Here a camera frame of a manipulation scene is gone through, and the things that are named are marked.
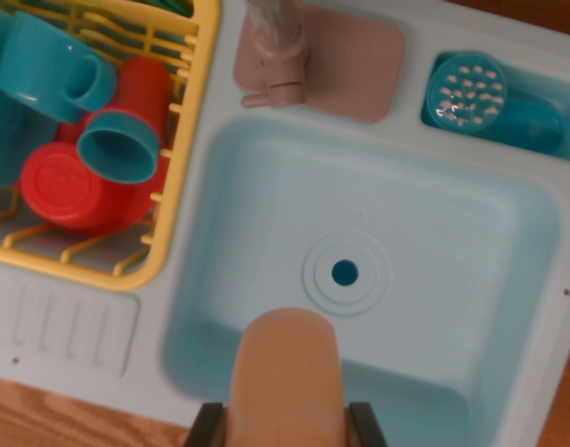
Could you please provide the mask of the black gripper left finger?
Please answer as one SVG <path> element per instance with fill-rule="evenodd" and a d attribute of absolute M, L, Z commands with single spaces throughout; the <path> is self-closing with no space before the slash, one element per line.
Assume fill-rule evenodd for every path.
<path fill-rule="evenodd" d="M 227 408 L 221 402 L 206 402 L 188 431 L 184 447 L 224 447 Z"/>

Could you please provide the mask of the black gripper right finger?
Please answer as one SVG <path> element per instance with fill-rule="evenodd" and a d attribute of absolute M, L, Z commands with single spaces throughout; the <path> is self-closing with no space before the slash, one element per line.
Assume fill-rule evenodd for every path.
<path fill-rule="evenodd" d="M 369 402 L 351 402 L 345 409 L 349 447 L 387 447 L 387 441 Z"/>

